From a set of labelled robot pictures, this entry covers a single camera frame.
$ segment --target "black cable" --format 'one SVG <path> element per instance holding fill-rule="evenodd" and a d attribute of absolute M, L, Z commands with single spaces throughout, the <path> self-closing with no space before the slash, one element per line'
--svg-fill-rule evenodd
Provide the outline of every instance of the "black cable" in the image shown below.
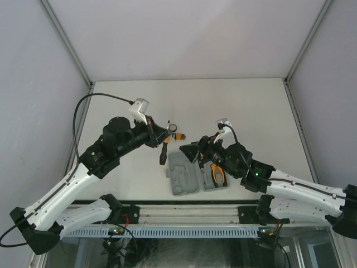
<path fill-rule="evenodd" d="M 21 223 L 23 223 L 25 220 L 27 220 L 28 218 L 30 218 L 33 215 L 33 213 L 30 213 L 29 215 L 27 215 L 26 218 L 22 219 L 21 221 L 19 221 L 18 223 L 16 223 L 14 226 L 12 226 L 11 228 L 9 228 L 5 233 L 3 233 L 0 236 L 0 247 L 21 247 L 24 245 L 27 245 L 27 243 L 20 243 L 20 244 L 14 244 L 14 245 L 4 245 L 3 243 L 1 243 L 1 241 L 3 240 L 3 238 L 10 233 L 12 230 L 14 230 L 16 227 L 18 227 Z"/>
<path fill-rule="evenodd" d="M 75 174 L 75 172 L 77 171 L 78 169 L 78 166 L 79 166 L 79 151 L 78 151 L 78 144 L 77 144 L 77 138 L 76 138 L 76 118 L 77 118 L 77 113 L 78 113 L 78 110 L 79 110 L 79 107 L 81 105 L 81 103 L 89 98 L 89 97 L 92 97 L 92 96 L 106 96 L 106 97 L 109 97 L 109 98 L 114 98 L 114 99 L 119 99 L 120 101 L 124 101 L 124 102 L 127 102 L 129 103 L 130 105 L 133 105 L 134 102 L 132 100 L 128 100 L 128 99 L 124 99 L 124 98 L 120 98 L 120 97 L 117 97 L 117 96 L 114 96 L 114 95 L 110 95 L 110 94 L 105 94 L 105 93 L 92 93 L 92 94 L 88 94 L 84 97 L 82 97 L 82 99 L 80 99 L 76 105 L 76 108 L 74 110 L 74 115 L 73 115 L 73 121 L 72 121 L 72 136 L 73 136 L 73 144 L 74 144 L 74 150 L 75 150 L 75 155 L 76 155 L 76 165 L 75 165 L 75 168 L 72 172 L 72 174 L 69 176 L 69 178 L 67 179 L 67 182 L 69 182 L 73 175 Z"/>
<path fill-rule="evenodd" d="M 237 136 L 236 136 L 236 134 L 235 134 L 234 129 L 233 129 L 231 126 L 226 125 L 226 124 L 222 124 L 222 123 L 218 124 L 218 127 L 219 127 L 220 125 L 221 125 L 221 126 L 224 126 L 224 127 L 229 127 L 230 130 L 232 130 L 232 133 L 233 133 L 233 136 L 234 136 L 234 141 L 235 141 L 235 143 L 236 143 L 237 145 L 239 145 L 239 142 L 238 142 L 238 139 L 237 139 Z M 242 152 L 239 151 L 239 154 L 240 154 L 240 157 L 242 158 L 243 162 L 245 163 L 245 165 L 246 165 L 247 168 L 249 169 L 249 171 L 250 171 L 252 174 L 254 174 L 254 170 L 249 166 L 249 164 L 248 164 L 247 161 L 245 160 L 245 158 L 244 158 Z M 263 179 L 263 178 L 261 178 L 261 177 L 259 177 L 259 176 L 254 176 L 254 177 L 255 177 L 255 178 L 258 178 L 259 180 L 269 181 L 268 179 Z"/>
<path fill-rule="evenodd" d="M 114 222 L 105 222 L 105 223 L 118 226 L 118 227 L 124 229 L 125 231 L 127 231 L 127 232 L 131 235 L 131 237 L 134 239 L 134 244 L 135 244 L 136 261 L 138 261 L 138 260 L 139 260 L 138 244 L 137 244 L 137 242 L 136 242 L 136 238 L 134 237 L 133 233 L 132 233 L 127 227 L 124 227 L 124 226 L 122 226 L 122 225 L 120 225 L 120 224 L 117 224 L 117 223 L 114 223 Z"/>
<path fill-rule="evenodd" d="M 277 246 L 282 250 L 283 254 L 286 256 L 286 259 L 288 260 L 289 268 L 291 268 L 291 262 L 290 262 L 290 258 L 289 258 L 289 256 L 288 256 L 288 253 L 287 253 L 286 250 L 283 248 L 283 246 L 280 245 L 279 242 L 277 242 Z"/>
<path fill-rule="evenodd" d="M 104 243 L 108 244 L 108 242 L 109 242 L 110 239 L 113 237 L 113 235 L 114 235 L 114 234 L 112 234 L 111 236 L 109 236 L 109 238 L 103 238 Z M 101 254 L 101 255 L 105 255 L 105 254 L 107 254 L 107 253 L 108 253 L 107 250 L 103 250 L 100 254 Z"/>
<path fill-rule="evenodd" d="M 121 252 L 120 250 L 118 250 L 117 252 L 125 259 L 125 255 L 123 252 Z"/>

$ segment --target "white tabletop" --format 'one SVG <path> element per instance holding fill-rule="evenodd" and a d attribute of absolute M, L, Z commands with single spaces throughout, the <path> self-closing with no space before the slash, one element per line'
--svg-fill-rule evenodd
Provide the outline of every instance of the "white tabletop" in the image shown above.
<path fill-rule="evenodd" d="M 150 102 L 147 115 L 160 126 L 177 124 L 185 141 L 168 144 L 168 154 L 180 145 L 198 141 L 217 131 L 215 121 L 228 118 L 238 140 L 253 158 L 273 165 L 295 177 L 312 181 L 300 137 L 281 79 L 200 79 L 97 82 L 94 93 L 102 92 Z M 92 97 L 79 142 L 80 154 L 102 134 L 116 116 L 133 118 L 129 105 L 119 100 Z M 229 139 L 224 146 L 233 142 Z M 120 159 L 120 165 L 100 183 L 85 189 L 78 199 L 97 199 L 112 193 L 119 200 L 249 200 L 260 194 L 228 177 L 230 187 L 176 197 L 172 195 L 166 166 L 159 165 L 161 147 L 142 146 Z"/>

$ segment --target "red wire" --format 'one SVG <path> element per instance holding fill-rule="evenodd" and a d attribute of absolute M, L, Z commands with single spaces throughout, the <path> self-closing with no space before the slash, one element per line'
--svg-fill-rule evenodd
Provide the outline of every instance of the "red wire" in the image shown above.
<path fill-rule="evenodd" d="M 123 214 L 122 216 L 123 216 L 123 217 L 126 217 L 126 219 L 127 219 L 127 222 L 125 223 L 125 228 L 127 228 L 128 225 L 129 225 L 129 216 L 128 216 L 127 213 Z"/>

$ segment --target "white backdrop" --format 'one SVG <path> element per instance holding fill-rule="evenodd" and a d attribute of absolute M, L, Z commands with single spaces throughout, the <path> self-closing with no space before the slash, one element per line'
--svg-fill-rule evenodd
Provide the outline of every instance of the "white backdrop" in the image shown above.
<path fill-rule="evenodd" d="M 286 77 L 325 0 L 49 0 L 93 81 Z"/>

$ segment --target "white wall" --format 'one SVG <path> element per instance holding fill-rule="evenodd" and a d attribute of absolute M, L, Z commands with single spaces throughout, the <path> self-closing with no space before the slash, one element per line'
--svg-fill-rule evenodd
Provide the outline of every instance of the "white wall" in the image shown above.
<path fill-rule="evenodd" d="M 94 81 L 286 77 L 325 0 L 49 0 Z"/>
<path fill-rule="evenodd" d="M 357 1 L 335 1 L 291 90 L 320 180 L 357 185 Z"/>
<path fill-rule="evenodd" d="M 0 2 L 0 233 L 9 212 L 26 207 L 60 179 L 71 118 L 86 85 L 35 0 Z M 18 230 L 3 243 L 21 243 Z M 0 248 L 0 267 L 27 265 L 28 246 Z"/>

